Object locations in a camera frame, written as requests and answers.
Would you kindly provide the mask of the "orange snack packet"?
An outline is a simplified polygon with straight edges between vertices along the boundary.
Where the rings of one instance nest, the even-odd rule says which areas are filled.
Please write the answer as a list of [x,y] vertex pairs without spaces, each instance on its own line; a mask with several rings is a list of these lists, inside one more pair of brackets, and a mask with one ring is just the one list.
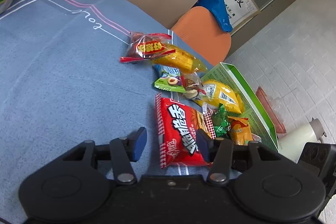
[[253,141],[248,118],[228,117],[230,123],[230,138],[235,145],[245,146]]

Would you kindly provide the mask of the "red chips bag with mouth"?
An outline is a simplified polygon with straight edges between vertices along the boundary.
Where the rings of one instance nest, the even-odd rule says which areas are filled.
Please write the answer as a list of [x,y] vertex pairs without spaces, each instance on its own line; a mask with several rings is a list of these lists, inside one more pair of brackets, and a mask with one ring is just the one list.
[[216,138],[209,114],[162,97],[160,93],[155,95],[155,113],[161,168],[170,165],[209,165],[199,151],[196,135],[197,130],[201,129],[210,139]]

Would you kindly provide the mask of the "yellow snack bag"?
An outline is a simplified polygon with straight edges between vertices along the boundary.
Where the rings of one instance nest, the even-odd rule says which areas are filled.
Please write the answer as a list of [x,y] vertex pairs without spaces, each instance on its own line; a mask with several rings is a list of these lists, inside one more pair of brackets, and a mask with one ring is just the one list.
[[199,106],[205,102],[213,109],[218,109],[222,105],[229,113],[242,114],[245,111],[242,98],[228,85],[216,80],[206,80],[202,84],[203,89],[193,99]]

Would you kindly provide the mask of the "green wrapped candy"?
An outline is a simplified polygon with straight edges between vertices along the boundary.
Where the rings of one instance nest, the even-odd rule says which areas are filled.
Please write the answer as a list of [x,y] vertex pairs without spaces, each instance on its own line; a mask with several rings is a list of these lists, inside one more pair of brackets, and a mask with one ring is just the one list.
[[211,116],[211,120],[213,122],[216,137],[224,138],[230,131],[231,124],[228,119],[228,112],[223,104],[219,105],[218,110]]

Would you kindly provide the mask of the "cream thermos jug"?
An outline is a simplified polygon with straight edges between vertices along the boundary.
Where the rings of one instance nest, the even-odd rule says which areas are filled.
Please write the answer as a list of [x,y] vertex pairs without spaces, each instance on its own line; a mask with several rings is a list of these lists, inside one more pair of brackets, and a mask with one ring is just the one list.
[[282,156],[298,162],[306,143],[322,143],[322,137],[325,136],[325,130],[320,120],[313,118],[309,123],[299,126],[280,138],[278,140],[278,151]]

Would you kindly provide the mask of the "green open cardboard box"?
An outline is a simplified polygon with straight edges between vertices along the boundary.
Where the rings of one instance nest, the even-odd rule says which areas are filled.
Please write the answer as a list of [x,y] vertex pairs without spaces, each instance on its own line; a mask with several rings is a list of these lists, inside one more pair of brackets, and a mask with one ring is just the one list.
[[248,118],[251,132],[258,135],[264,145],[274,151],[278,151],[278,141],[273,122],[255,92],[234,65],[220,62],[202,76],[201,79],[203,81],[219,81],[228,85],[238,94],[242,99],[245,111],[242,114],[232,113],[231,115]]

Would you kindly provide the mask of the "clear wrapped pastry snack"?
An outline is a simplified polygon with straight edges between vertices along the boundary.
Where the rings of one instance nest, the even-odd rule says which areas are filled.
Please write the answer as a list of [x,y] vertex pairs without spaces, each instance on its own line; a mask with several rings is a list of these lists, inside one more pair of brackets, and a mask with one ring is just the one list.
[[206,95],[206,91],[202,84],[201,78],[196,72],[183,73],[181,76],[182,84],[185,89],[184,96],[189,100],[200,100]]

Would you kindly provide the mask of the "small green candy packet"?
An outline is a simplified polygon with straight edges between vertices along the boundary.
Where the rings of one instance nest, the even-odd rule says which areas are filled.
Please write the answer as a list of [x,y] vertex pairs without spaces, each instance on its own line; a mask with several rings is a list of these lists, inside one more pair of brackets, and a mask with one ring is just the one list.
[[154,82],[154,87],[163,91],[185,93],[181,73],[178,68],[165,65],[153,65],[159,78]]

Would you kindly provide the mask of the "yellow corn packet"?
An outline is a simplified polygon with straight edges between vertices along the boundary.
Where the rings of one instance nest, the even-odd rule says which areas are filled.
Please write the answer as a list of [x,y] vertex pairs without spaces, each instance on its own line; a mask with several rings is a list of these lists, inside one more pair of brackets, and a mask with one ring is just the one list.
[[154,64],[178,68],[183,73],[207,71],[206,65],[200,59],[196,58],[189,52],[172,44],[165,43],[165,46],[167,46],[169,50],[175,50],[175,52],[154,59]]

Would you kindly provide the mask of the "red dates snack packet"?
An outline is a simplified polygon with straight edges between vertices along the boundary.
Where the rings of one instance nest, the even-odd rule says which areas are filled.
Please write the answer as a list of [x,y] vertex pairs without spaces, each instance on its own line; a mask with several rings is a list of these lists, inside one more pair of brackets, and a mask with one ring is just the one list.
[[120,62],[134,63],[154,60],[175,53],[176,50],[170,47],[170,41],[171,35],[168,34],[132,32],[129,47],[125,56],[120,57]]

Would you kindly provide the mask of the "right orange chair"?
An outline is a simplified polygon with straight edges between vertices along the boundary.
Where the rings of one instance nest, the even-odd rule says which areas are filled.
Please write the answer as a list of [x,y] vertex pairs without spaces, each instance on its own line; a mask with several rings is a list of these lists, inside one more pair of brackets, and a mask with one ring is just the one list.
[[223,62],[231,48],[230,33],[222,31],[214,16],[204,7],[191,8],[172,30],[213,66]]

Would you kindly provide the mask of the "white poster with calligraphy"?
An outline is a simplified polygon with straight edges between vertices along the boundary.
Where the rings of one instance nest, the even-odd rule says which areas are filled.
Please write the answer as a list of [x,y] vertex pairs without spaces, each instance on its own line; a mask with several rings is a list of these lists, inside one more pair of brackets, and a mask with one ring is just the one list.
[[260,13],[254,0],[224,0],[233,29],[238,29]]

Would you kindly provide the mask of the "blue plastic bag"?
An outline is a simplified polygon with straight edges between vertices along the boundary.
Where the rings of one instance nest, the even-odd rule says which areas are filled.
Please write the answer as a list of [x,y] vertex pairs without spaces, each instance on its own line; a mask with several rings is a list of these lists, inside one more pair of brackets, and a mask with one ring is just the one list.
[[206,8],[213,15],[223,32],[232,32],[233,28],[230,24],[224,0],[198,0],[194,7]]

